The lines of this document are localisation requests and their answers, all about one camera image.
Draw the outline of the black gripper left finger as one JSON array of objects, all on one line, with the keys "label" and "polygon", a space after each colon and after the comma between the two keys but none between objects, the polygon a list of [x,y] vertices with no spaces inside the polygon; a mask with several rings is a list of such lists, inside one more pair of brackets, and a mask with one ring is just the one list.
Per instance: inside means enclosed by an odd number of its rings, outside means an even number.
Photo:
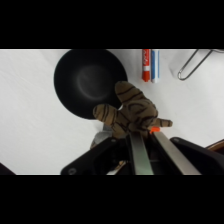
[{"label": "black gripper left finger", "polygon": [[129,141],[133,173],[135,175],[153,175],[154,172],[141,134],[131,133]]}]

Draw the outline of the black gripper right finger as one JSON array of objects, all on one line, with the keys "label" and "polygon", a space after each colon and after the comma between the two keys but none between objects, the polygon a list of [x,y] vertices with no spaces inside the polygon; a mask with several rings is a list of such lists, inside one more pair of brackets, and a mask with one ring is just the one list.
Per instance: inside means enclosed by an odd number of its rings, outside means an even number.
[{"label": "black gripper right finger", "polygon": [[200,175],[195,166],[162,132],[154,132],[153,135],[162,147],[162,151],[182,175]]}]

